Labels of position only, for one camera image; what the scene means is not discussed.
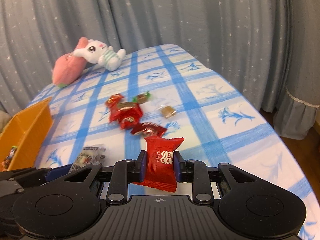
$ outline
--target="plush toy eye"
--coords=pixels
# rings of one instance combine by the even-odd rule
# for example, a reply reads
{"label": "plush toy eye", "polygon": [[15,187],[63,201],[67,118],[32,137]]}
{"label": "plush toy eye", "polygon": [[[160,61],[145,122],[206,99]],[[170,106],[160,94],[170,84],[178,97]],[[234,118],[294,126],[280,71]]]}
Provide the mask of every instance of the plush toy eye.
{"label": "plush toy eye", "polygon": [[89,47],[89,49],[88,49],[90,52],[95,52],[96,51],[96,47],[94,47],[94,46],[91,46],[91,47]]}

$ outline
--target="white plush bunny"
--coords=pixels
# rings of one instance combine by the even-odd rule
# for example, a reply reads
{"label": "white plush bunny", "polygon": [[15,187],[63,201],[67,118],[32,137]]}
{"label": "white plush bunny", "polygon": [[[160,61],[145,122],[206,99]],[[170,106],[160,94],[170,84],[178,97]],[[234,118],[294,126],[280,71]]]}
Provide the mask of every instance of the white plush bunny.
{"label": "white plush bunny", "polygon": [[73,51],[75,57],[84,57],[86,61],[93,64],[98,63],[110,71],[116,70],[121,65],[125,53],[124,49],[115,53],[112,46],[108,47],[105,43],[94,40],[89,40],[85,48]]}

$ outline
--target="pink plush toy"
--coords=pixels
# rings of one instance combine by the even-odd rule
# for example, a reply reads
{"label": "pink plush toy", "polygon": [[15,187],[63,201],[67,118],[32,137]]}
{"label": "pink plush toy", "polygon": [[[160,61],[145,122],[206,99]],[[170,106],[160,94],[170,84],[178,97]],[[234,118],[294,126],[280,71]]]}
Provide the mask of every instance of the pink plush toy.
{"label": "pink plush toy", "polygon": [[[88,45],[86,37],[81,37],[75,49],[82,49]],[[68,53],[57,59],[52,71],[52,83],[60,88],[75,81],[85,68],[87,61],[83,57],[75,57]]]}

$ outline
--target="red candy wrapper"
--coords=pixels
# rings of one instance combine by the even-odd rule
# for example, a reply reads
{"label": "red candy wrapper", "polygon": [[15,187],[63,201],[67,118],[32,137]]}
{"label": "red candy wrapper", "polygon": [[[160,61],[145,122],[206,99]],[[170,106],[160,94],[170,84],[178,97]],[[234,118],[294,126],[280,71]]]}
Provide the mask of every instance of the red candy wrapper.
{"label": "red candy wrapper", "polygon": [[106,102],[105,105],[109,108],[113,107],[115,104],[119,103],[123,98],[121,94],[112,95]]}
{"label": "red candy wrapper", "polygon": [[109,120],[110,122],[118,121],[121,116],[123,119],[133,113],[139,116],[139,118],[142,117],[143,113],[139,104],[133,102],[118,103],[111,107]]}
{"label": "red candy wrapper", "polygon": [[156,123],[145,122],[145,123],[138,123],[131,131],[133,135],[143,134],[145,137],[148,136],[159,136],[161,137],[167,128],[164,128]]}
{"label": "red candy wrapper", "polygon": [[147,141],[147,171],[144,181],[135,182],[135,184],[175,192],[177,181],[173,170],[173,152],[184,138],[165,139],[150,136],[145,140]]}
{"label": "red candy wrapper", "polygon": [[140,117],[136,111],[124,111],[119,118],[120,129],[130,129],[136,126]]}

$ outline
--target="lace trim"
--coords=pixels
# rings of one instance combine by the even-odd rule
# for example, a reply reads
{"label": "lace trim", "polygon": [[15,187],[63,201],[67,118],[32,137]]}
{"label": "lace trim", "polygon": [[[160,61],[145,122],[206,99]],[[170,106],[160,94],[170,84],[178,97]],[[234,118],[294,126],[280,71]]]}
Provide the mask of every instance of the lace trim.
{"label": "lace trim", "polygon": [[290,94],[290,92],[289,92],[289,90],[287,88],[287,84],[285,84],[285,90],[287,91],[287,94],[289,95],[289,97],[291,97],[294,101],[297,101],[299,103],[305,104],[306,106],[311,106],[311,107],[315,107],[315,108],[320,107],[320,105],[313,105],[313,104],[310,104],[308,102],[302,101],[299,98],[295,98],[293,95]]}

